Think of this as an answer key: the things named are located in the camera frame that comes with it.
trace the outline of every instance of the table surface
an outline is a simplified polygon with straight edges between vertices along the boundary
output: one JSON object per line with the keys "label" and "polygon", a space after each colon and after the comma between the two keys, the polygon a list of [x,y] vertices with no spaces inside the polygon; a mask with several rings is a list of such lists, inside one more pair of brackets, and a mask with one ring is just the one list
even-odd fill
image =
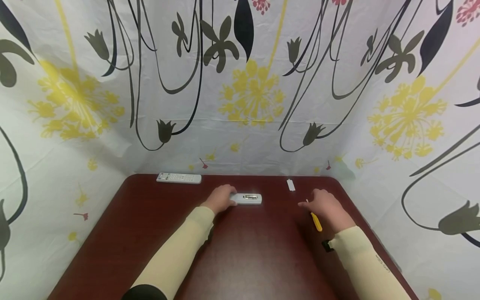
{"label": "table surface", "polygon": [[261,205],[240,205],[217,216],[175,299],[358,299],[335,252],[321,241],[297,202],[314,188],[342,203],[413,299],[412,290],[341,185],[329,177],[205,175],[198,185],[158,183],[156,175],[128,177],[49,296],[49,300],[119,300],[158,248],[218,185],[259,193]]}

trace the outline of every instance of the fabric backdrop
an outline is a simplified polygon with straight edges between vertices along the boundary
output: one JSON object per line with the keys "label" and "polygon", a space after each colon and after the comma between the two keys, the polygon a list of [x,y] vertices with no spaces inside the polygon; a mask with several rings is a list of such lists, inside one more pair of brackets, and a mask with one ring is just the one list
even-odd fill
{"label": "fabric backdrop", "polygon": [[332,176],[420,299],[478,299],[479,14],[0,0],[0,298],[46,298],[123,180],[163,171]]}

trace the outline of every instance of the white remote control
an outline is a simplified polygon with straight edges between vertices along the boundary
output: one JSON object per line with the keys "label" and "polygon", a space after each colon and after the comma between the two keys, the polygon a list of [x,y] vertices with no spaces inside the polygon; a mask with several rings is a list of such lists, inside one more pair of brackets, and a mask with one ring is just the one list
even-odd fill
{"label": "white remote control", "polygon": [[262,195],[260,194],[230,194],[230,200],[238,204],[262,204]]}
{"label": "white remote control", "polygon": [[160,173],[156,178],[158,182],[199,184],[202,176],[198,174]]}

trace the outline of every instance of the beige arm sleeve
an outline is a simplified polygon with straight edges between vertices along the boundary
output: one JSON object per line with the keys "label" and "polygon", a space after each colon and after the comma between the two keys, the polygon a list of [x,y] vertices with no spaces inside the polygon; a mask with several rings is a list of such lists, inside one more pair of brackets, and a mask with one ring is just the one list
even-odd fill
{"label": "beige arm sleeve", "polygon": [[337,252],[361,300],[410,299],[360,227],[337,233],[329,245]]}
{"label": "beige arm sleeve", "polygon": [[149,284],[172,300],[198,249],[208,239],[214,217],[215,214],[207,207],[195,208],[150,260],[132,287]]}

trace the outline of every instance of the person's right hand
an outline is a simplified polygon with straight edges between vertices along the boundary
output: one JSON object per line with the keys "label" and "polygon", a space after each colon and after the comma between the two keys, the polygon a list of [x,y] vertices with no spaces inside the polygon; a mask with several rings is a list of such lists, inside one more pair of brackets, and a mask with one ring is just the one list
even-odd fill
{"label": "person's right hand", "polygon": [[334,233],[355,226],[355,222],[335,196],[326,190],[319,189],[314,189],[312,193],[313,201],[300,202],[298,205],[326,220]]}

